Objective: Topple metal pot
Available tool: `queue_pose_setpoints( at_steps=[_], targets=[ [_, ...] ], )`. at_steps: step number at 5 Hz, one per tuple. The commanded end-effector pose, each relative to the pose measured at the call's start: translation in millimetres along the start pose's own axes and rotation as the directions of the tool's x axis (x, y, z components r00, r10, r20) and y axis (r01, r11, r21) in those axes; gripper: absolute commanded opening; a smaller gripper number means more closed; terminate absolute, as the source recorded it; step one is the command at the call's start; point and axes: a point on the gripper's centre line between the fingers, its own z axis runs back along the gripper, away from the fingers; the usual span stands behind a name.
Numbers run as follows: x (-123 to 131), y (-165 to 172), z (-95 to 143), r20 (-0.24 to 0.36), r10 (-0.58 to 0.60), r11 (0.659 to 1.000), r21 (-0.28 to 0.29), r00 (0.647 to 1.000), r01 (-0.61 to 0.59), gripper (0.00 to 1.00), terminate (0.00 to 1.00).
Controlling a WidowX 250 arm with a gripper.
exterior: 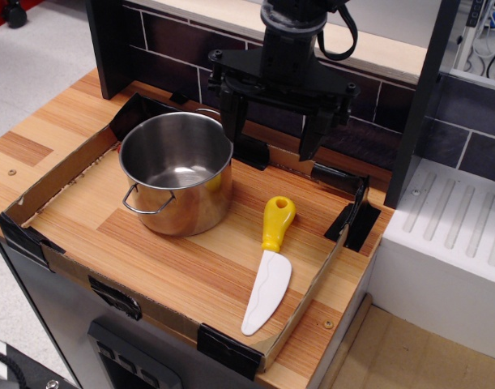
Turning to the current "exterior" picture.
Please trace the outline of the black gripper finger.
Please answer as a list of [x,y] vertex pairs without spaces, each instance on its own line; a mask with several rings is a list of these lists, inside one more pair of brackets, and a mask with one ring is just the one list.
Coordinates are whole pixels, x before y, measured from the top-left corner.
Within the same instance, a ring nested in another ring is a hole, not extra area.
[[300,161],[312,160],[337,126],[345,126],[349,119],[349,99],[333,106],[320,106],[305,117],[299,145]]
[[212,71],[208,89],[218,99],[224,132],[228,139],[235,143],[241,136],[248,109],[244,85],[231,75]]

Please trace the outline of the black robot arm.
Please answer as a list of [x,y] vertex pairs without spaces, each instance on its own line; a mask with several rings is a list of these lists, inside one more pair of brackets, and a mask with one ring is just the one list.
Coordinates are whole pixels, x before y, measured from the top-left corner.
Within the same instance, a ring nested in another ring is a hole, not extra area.
[[219,99],[222,125],[232,142],[241,135],[251,101],[304,116],[301,160],[312,159],[332,130],[347,124],[352,100],[361,90],[314,54],[319,48],[331,61],[342,61],[355,50],[326,50],[323,29],[331,13],[340,14],[356,41],[357,27],[344,1],[264,1],[262,47],[209,53],[208,87]]

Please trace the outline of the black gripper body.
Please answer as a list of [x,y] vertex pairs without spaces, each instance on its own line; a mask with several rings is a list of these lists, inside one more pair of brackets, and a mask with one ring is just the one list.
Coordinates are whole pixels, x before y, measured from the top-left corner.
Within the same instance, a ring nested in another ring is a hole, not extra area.
[[214,49],[208,57],[212,71],[238,79],[248,104],[313,113],[361,92],[356,83],[320,63],[314,54],[317,37],[267,30],[257,49]]

